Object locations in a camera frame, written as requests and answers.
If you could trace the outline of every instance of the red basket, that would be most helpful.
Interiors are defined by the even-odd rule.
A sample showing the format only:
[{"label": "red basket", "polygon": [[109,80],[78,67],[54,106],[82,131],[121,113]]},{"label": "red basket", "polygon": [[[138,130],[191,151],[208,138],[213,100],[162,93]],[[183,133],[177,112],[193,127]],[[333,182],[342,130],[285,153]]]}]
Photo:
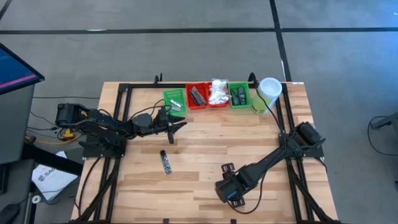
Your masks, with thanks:
[{"label": "red basket", "polygon": [[[194,100],[192,99],[190,90],[192,89],[192,87],[196,87],[198,92],[201,94],[201,96],[203,96],[203,98],[206,100],[206,104],[203,106],[197,106],[194,102]],[[203,109],[206,108],[207,105],[209,104],[209,91],[207,89],[207,85],[206,83],[192,83],[192,84],[187,84],[185,86],[185,89],[187,91],[187,98],[188,98],[188,107],[191,110],[197,110],[197,109]]]},{"label": "red basket", "polygon": [[[206,85],[207,85],[208,94],[209,94],[209,97],[210,97],[211,82],[206,83]],[[228,106],[228,105],[229,105],[229,100],[228,100],[227,102],[223,103],[223,104],[218,104],[218,105],[211,105],[211,104],[209,104],[209,107],[211,107],[211,108],[219,108],[219,107],[226,107],[226,106]]]}]

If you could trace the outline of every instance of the green basket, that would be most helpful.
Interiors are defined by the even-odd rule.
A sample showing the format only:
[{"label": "green basket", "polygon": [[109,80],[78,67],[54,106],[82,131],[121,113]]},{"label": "green basket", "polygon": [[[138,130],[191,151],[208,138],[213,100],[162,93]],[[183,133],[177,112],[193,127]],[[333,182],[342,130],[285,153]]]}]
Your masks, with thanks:
[{"label": "green basket", "polygon": [[240,108],[249,108],[251,107],[251,95],[250,95],[250,89],[249,89],[249,85],[247,82],[243,82],[243,83],[229,83],[228,84],[228,89],[229,89],[229,94],[232,96],[232,90],[234,91],[234,93],[238,94],[238,88],[239,87],[243,87],[244,88],[244,92],[246,94],[246,105],[232,105],[232,100],[230,100],[230,104],[232,109],[240,109]]},{"label": "green basket", "polygon": [[182,105],[181,112],[175,111],[175,110],[170,110],[170,114],[178,116],[178,115],[184,115],[185,113],[187,113],[187,106],[185,103],[185,98],[184,98],[182,89],[164,91],[163,96],[164,96],[164,100],[166,101],[166,105],[171,106],[172,103],[170,102],[170,100],[174,100],[177,103],[180,103]]}]

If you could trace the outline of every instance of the wooden tabletop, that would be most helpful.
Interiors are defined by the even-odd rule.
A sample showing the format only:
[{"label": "wooden tabletop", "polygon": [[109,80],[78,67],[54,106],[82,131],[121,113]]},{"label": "wooden tabletop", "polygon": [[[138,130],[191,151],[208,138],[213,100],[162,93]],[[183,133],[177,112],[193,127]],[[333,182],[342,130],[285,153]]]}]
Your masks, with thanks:
[{"label": "wooden tabletop", "polygon": [[[119,83],[104,83],[98,108],[113,112]],[[313,123],[305,86],[287,83],[295,124]],[[129,117],[143,108],[153,106],[163,98],[165,88],[133,89]],[[283,96],[280,97],[285,127],[289,130]],[[124,105],[121,105],[121,119]],[[215,182],[222,179],[221,165],[229,162],[240,168],[257,162],[279,147],[279,130],[271,116],[255,115],[251,109],[232,110],[207,108],[187,111],[188,122],[175,135],[170,145],[166,134],[137,137],[128,142],[126,156],[121,160],[118,187],[113,210],[113,223],[160,223],[169,218],[172,223],[295,223],[292,196],[285,162],[267,172],[259,208],[250,215],[240,215],[222,203],[215,192]],[[165,175],[159,151],[166,150],[173,173]],[[85,161],[81,179],[95,159]],[[83,196],[84,210],[98,192],[103,161],[91,173]],[[330,217],[337,219],[325,168],[315,159],[305,158],[308,188],[315,200]],[[80,182],[78,195],[83,181]],[[302,216],[306,219],[300,195]],[[259,187],[244,198],[242,211],[257,203]],[[105,217],[108,194],[103,200],[101,217]],[[78,216],[73,209],[72,218]]]}]

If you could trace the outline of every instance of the monitor screen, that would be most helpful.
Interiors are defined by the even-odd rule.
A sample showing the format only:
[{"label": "monitor screen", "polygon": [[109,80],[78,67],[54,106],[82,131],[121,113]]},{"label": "monitor screen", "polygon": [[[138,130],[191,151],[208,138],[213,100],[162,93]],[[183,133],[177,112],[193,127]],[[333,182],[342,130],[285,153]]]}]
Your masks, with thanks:
[{"label": "monitor screen", "polygon": [[43,76],[0,44],[0,94],[35,84]]}]

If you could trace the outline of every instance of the gray carpet floor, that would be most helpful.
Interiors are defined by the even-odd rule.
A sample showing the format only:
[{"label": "gray carpet floor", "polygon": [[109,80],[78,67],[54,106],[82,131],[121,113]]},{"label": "gray carpet floor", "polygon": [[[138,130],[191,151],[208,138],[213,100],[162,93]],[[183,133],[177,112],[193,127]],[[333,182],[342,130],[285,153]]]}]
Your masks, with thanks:
[{"label": "gray carpet floor", "polygon": [[[0,8],[6,0],[0,0]],[[276,0],[282,28],[398,27],[397,1]],[[182,27],[273,27],[265,0],[13,0],[1,30],[85,30]],[[339,219],[396,223],[398,158],[376,153],[366,134],[374,116],[398,112],[398,32],[283,33],[292,81],[305,82],[324,144]],[[99,97],[105,81],[284,81],[273,32],[212,34],[4,34],[0,42],[40,71],[35,96]],[[35,99],[32,112],[53,121],[57,103],[96,108],[98,100]],[[48,127],[30,117],[29,125]],[[391,127],[371,131],[375,146],[398,154]],[[67,151],[81,162],[77,144],[41,146]],[[56,205],[39,204],[36,223],[67,222],[76,187]]]}]

